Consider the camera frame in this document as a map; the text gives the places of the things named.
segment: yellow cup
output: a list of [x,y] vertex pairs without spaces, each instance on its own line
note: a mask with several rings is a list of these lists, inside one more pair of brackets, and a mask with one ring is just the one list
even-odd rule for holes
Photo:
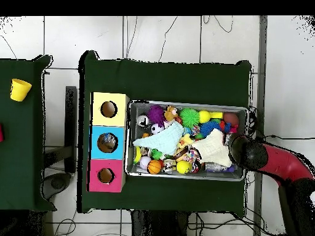
[[32,85],[28,82],[12,79],[10,97],[15,101],[23,101],[30,91]]

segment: green table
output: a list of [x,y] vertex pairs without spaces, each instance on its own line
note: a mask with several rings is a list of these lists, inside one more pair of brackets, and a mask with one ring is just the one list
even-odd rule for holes
[[119,194],[87,192],[90,93],[125,93],[131,100],[247,107],[251,65],[144,63],[97,60],[85,52],[79,62],[78,211],[99,209],[232,211],[243,217],[240,182],[127,176]]
[[[54,206],[40,194],[44,166],[42,72],[51,57],[32,61],[0,60],[0,210],[50,211]],[[10,99],[11,80],[32,84],[24,101]]]

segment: yellow box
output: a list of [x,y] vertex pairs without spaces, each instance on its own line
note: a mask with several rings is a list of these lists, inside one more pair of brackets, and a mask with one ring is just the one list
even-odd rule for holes
[[91,93],[94,126],[125,127],[129,98],[120,93]]

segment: white towel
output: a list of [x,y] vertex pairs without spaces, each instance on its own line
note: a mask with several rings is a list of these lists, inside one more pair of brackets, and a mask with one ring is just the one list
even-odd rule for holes
[[216,128],[204,140],[198,140],[191,146],[199,151],[201,163],[214,162],[225,167],[232,166],[229,149],[223,145],[223,133]]

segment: blue box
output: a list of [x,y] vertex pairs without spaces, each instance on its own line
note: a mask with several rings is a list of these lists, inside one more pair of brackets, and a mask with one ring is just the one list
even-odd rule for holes
[[[92,151],[91,159],[124,159],[124,143],[125,143],[124,127],[103,127],[92,126]],[[118,146],[112,153],[104,153],[99,150],[97,140],[101,134],[112,133],[118,139]]]

